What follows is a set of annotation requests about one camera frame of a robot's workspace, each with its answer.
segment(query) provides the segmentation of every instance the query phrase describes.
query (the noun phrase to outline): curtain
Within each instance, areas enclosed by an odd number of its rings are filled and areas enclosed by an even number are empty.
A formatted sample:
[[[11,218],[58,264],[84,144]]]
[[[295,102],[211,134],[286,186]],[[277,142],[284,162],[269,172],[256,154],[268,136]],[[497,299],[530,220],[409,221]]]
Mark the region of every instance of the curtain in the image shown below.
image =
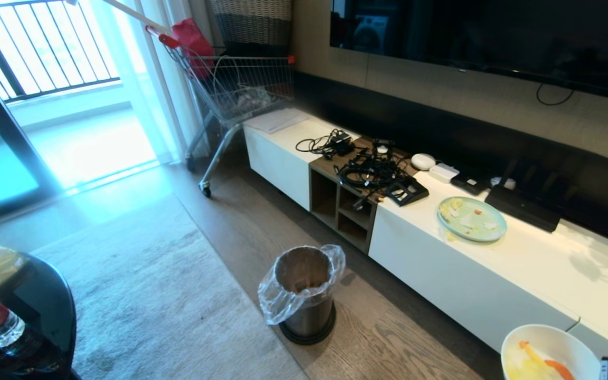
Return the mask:
[[[173,24],[194,17],[211,44],[217,32],[210,7],[204,0],[119,0],[170,30]],[[187,147],[200,128],[203,117],[184,71],[168,55],[164,46],[130,15],[102,0],[82,2],[90,7],[111,51],[123,87],[142,124],[157,159],[162,164],[184,159]],[[209,153],[200,144],[196,156]]]

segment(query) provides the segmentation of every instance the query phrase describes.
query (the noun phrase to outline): television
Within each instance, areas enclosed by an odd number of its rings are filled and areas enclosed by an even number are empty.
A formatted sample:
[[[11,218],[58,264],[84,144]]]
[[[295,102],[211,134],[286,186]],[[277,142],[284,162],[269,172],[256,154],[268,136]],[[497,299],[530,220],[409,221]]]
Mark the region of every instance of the television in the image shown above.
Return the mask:
[[[608,97],[608,0],[331,0],[330,46]]]

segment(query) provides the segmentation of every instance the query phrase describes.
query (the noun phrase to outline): black table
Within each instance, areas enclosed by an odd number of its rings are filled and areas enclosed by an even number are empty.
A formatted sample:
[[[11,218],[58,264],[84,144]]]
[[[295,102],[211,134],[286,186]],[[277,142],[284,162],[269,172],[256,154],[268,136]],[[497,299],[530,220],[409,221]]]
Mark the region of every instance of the black table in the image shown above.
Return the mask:
[[[78,379],[72,370],[77,341],[77,311],[65,278],[52,265],[31,255],[29,262],[0,286],[0,302],[36,327],[66,355],[66,365],[55,373],[17,377],[0,370],[0,379]]]

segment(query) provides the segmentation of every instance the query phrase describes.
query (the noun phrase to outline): gray carpet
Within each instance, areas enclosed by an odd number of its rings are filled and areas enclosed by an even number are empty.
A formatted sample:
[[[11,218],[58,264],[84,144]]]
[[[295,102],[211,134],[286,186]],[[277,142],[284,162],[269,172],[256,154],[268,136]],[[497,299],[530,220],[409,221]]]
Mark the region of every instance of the gray carpet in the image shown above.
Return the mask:
[[[172,195],[32,254],[72,288],[86,380],[307,378]]]

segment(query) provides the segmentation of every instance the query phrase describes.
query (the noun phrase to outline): green plate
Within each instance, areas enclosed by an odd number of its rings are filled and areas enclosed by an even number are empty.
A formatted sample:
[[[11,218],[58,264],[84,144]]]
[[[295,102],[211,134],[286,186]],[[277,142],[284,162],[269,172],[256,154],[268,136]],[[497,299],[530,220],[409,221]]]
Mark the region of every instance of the green plate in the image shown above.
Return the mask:
[[[497,209],[477,199],[447,198],[438,206],[437,214],[449,231],[468,240],[499,240],[508,229]]]

